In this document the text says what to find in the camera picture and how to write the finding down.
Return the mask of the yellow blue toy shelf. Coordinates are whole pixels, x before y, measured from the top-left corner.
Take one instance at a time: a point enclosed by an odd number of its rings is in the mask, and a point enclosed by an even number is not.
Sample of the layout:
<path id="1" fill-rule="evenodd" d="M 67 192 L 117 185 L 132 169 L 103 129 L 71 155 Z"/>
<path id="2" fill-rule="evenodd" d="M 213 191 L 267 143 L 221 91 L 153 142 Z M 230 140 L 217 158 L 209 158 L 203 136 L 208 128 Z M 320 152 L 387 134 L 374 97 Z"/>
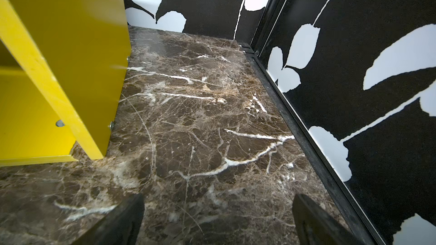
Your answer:
<path id="1" fill-rule="evenodd" d="M 130 54 L 123 0 L 1 0 L 1 165 L 103 159 Z"/>

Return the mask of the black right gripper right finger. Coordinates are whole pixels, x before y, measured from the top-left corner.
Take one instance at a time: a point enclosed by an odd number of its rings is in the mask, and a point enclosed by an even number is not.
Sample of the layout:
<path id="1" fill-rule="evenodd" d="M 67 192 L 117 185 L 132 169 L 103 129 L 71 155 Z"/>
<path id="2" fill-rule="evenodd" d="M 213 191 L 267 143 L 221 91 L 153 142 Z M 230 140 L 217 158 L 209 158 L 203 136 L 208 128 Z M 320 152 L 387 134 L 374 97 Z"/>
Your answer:
<path id="1" fill-rule="evenodd" d="M 350 231 L 305 194 L 292 204 L 296 232 L 301 245 L 361 245 Z"/>

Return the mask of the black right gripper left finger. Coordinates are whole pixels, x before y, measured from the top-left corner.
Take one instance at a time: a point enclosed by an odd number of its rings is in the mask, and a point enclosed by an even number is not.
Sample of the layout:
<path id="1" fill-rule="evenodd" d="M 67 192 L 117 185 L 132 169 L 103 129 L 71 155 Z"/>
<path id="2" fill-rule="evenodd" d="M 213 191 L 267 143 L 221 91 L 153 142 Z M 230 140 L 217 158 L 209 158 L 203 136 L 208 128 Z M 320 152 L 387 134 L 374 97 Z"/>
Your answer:
<path id="1" fill-rule="evenodd" d="M 134 194 L 123 200 L 74 245 L 134 245 L 144 217 L 144 196 Z"/>

